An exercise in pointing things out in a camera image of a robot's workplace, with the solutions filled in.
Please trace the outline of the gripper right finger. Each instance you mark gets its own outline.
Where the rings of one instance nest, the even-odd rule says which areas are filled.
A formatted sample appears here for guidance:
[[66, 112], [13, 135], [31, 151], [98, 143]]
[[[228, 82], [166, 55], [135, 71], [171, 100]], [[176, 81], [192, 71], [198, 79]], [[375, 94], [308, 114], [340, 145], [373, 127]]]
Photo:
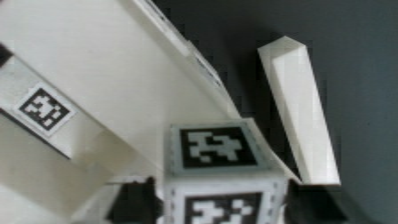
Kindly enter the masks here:
[[286, 224], [350, 224], [338, 195], [340, 185], [288, 183], [285, 198]]

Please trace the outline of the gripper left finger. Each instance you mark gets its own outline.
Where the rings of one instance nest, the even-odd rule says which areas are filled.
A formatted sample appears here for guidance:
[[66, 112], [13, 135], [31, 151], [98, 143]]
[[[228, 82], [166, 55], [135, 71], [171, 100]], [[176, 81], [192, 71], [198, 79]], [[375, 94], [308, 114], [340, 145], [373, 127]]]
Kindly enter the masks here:
[[155, 194], [155, 178], [121, 185], [105, 219], [111, 224], [157, 224], [164, 202]]

